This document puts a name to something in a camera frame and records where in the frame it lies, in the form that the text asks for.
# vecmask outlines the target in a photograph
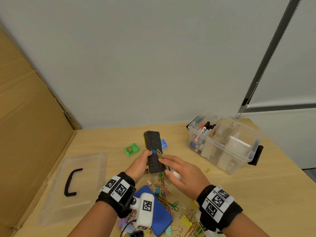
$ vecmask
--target table surface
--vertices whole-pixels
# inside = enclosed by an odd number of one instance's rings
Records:
[[[249,119],[240,119],[239,122],[257,128]],[[138,156],[135,154],[127,157],[124,147],[135,142],[139,145],[140,151],[143,151],[143,133],[148,130],[159,131],[161,138],[168,144],[168,148],[163,150],[164,154],[177,155],[185,161],[194,163],[203,172],[210,168],[211,171],[205,174],[210,182],[220,185],[234,196],[237,203],[243,207],[244,213],[271,237],[315,236],[316,184],[269,138],[264,136],[261,141],[264,150],[257,166],[244,165],[234,175],[228,175],[188,148],[189,136],[185,126],[186,123],[176,123],[80,130],[64,158],[105,151],[108,154],[105,180],[108,180],[124,171]],[[149,174],[140,180],[136,188],[145,185],[148,179],[151,179]],[[16,233],[16,237],[63,237],[77,224],[78,220],[72,220],[47,227],[38,225],[39,213],[52,180],[53,178],[30,217]],[[171,192],[170,202],[179,201],[180,205],[192,208],[190,200],[174,186],[170,185],[168,189]],[[180,208],[179,213],[185,214],[187,211]],[[174,224],[178,225],[180,222],[177,217],[173,218]],[[186,231],[184,228],[181,236],[184,236]],[[115,226],[111,236],[117,237],[119,234],[120,231]]]

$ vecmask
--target cardboard box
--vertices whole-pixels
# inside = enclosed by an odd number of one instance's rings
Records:
[[[0,236],[7,237],[33,211],[76,132],[1,28],[0,110]]]

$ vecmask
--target cable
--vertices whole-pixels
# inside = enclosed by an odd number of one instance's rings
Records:
[[[130,224],[130,223],[133,223],[133,222],[136,222],[136,220],[131,220],[130,222],[128,222],[125,227],[123,228],[122,232],[121,232],[121,235],[119,237],[122,237],[122,234],[124,232],[124,230],[126,229],[126,227]]]

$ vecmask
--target green box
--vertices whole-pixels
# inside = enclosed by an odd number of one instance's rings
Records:
[[[136,145],[136,143],[133,143],[130,146],[124,148],[124,150],[128,156],[131,156],[139,151],[139,147]]]

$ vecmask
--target clear plastic container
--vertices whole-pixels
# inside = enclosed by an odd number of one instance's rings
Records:
[[[42,208],[40,225],[83,217],[105,183],[105,169],[105,152],[64,158]]]
[[[208,122],[209,130],[202,133]],[[192,121],[188,130],[189,148],[230,175],[253,160],[262,136],[259,130],[210,111]]]

